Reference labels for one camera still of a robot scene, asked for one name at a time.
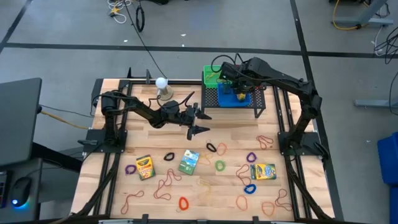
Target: white ball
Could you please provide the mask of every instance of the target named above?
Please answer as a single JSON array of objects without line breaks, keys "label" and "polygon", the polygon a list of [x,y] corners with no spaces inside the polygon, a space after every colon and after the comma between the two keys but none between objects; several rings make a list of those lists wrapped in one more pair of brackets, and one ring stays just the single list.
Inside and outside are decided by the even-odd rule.
[{"label": "white ball", "polygon": [[167,80],[165,78],[157,78],[155,84],[157,88],[164,89],[167,86]]}]

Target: computer mouse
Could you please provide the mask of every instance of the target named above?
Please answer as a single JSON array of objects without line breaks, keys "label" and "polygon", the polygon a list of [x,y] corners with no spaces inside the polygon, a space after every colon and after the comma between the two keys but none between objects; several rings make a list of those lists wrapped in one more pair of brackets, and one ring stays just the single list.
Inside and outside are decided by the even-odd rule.
[{"label": "computer mouse", "polygon": [[30,177],[21,177],[11,187],[10,200],[14,207],[20,207],[26,203],[29,198],[31,183]]}]

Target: blue object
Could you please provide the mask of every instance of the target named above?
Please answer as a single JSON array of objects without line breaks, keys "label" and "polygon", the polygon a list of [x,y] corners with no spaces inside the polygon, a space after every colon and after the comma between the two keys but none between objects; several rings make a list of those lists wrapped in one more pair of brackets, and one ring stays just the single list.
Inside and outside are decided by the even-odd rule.
[{"label": "blue object", "polygon": [[251,95],[246,94],[246,97],[243,101],[239,101],[236,94],[233,93],[232,90],[229,93],[224,93],[224,85],[219,83],[217,86],[217,97],[218,97],[218,104],[220,107],[245,107],[250,104],[251,102]]},{"label": "blue object", "polygon": [[257,189],[257,187],[256,187],[255,184],[249,184],[249,185],[245,186],[244,191],[245,191],[247,194],[253,194],[253,193],[256,191],[256,189]]},{"label": "blue object", "polygon": [[377,149],[384,183],[398,185],[398,133],[378,140]]},{"label": "blue object", "polygon": [[390,224],[398,224],[398,187],[390,188]]}]

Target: green rubber band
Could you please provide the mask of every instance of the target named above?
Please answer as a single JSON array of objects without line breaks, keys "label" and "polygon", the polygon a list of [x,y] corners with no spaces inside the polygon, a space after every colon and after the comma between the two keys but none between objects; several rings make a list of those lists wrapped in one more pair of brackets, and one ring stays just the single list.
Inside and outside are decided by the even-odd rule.
[{"label": "green rubber band", "polygon": [[225,162],[224,161],[216,161],[216,170],[217,171],[224,171],[225,170]]}]

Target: purple rubber band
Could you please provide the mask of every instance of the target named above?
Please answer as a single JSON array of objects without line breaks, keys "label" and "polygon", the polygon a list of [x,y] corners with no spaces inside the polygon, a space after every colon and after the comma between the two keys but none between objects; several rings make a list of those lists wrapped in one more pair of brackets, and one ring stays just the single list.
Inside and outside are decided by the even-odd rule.
[{"label": "purple rubber band", "polygon": [[[249,157],[250,157],[251,155],[253,155],[253,157],[254,157],[253,160],[250,160],[250,159],[249,159]],[[246,157],[246,160],[247,160],[248,162],[254,162],[254,161],[256,161],[256,159],[257,159],[257,156],[255,155],[254,152],[250,152],[250,153],[248,154],[248,156]]]},{"label": "purple rubber band", "polygon": [[135,173],[136,170],[137,170],[136,165],[128,165],[128,166],[126,166],[126,168],[124,168],[124,171],[126,172],[126,175],[131,175],[131,174]]}]

